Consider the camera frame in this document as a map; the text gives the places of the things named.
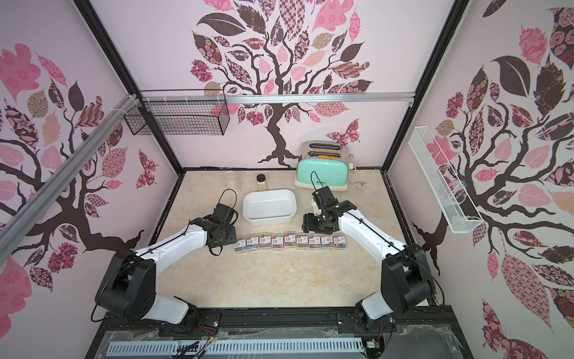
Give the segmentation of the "paper clip box side-left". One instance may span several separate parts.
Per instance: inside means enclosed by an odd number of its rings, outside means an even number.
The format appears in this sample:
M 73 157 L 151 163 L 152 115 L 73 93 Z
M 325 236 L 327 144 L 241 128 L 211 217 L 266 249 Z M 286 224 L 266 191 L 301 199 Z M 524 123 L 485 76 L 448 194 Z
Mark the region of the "paper clip box side-left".
M 297 236 L 295 233 L 285 233 L 283 236 L 283 246 L 284 248 L 296 248 L 297 247 Z

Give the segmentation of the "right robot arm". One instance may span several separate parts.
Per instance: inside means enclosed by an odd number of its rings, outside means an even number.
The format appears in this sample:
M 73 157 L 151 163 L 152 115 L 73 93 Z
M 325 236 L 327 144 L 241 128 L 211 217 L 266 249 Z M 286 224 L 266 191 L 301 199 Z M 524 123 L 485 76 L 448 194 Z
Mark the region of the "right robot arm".
M 417 244 L 407 245 L 371 223 L 348 200 L 338 201 L 316 172 L 312 181 L 313 212 L 303 216 L 302 231 L 324 236 L 342 234 L 355 241 L 381 266 L 379 289 L 355 305 L 362 329 L 371 329 L 391 315 L 406 314 L 434 298 L 436 282 Z

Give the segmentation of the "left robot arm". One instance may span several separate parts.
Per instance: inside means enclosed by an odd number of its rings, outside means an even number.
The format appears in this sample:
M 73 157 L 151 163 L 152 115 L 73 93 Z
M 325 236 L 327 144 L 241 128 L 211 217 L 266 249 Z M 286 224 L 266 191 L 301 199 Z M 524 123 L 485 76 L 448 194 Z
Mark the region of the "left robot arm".
M 191 219 L 173 236 L 137 251 L 116 253 L 95 296 L 95 308 L 136 323 L 154 320 L 187 331 L 199 326 L 197 307 L 178 297 L 158 294 L 157 278 L 170 266 L 193 251 L 208 248 L 219 257 L 226 246 L 237 242 L 235 223 L 239 213 L 234 206 L 218 202 L 213 213 Z

